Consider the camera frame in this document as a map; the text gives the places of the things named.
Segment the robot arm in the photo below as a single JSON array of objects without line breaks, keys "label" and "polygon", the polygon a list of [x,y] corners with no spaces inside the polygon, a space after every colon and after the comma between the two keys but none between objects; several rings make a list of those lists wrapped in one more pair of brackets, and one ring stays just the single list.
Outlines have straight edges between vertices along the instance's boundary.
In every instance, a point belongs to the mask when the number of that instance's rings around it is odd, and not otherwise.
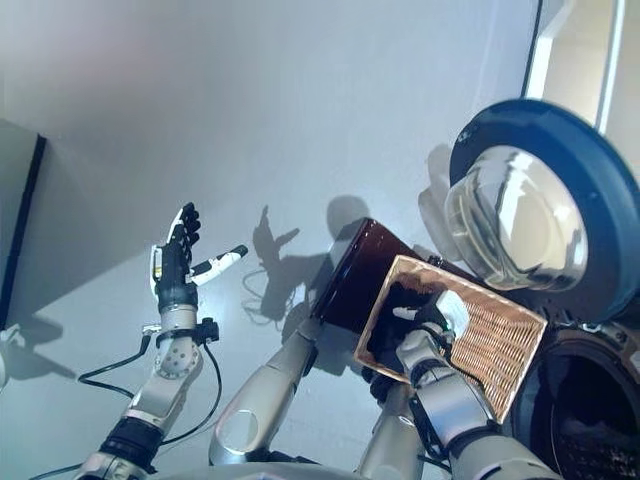
[{"label": "robot arm", "polygon": [[455,480],[561,479],[522,444],[500,434],[484,394],[440,354],[447,330],[453,329],[427,320],[396,349],[415,389],[409,406],[425,448],[433,451],[435,444],[448,455]]},{"label": "robot arm", "polygon": [[193,204],[174,219],[167,243],[151,252],[151,284],[158,299],[158,353],[147,382],[122,417],[89,456],[75,479],[136,479],[155,473],[151,461],[173,426],[191,383],[202,370],[200,343],[217,340],[212,320],[197,322],[197,285],[211,280],[247,253],[239,246],[191,268],[191,246],[200,228]]}]

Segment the woven basket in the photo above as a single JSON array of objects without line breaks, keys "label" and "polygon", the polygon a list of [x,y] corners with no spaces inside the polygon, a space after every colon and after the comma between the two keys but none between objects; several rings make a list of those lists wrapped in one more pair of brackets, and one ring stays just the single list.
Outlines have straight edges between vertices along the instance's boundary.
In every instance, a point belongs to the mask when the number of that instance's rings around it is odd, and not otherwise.
[{"label": "woven basket", "polygon": [[387,273],[362,332],[354,357],[374,370],[408,383],[405,375],[375,361],[367,344],[392,284],[428,293],[443,286],[455,291],[469,311],[470,323],[453,345],[452,361],[477,376],[499,423],[503,423],[524,380],[547,325],[539,315],[428,263],[398,255]]}]

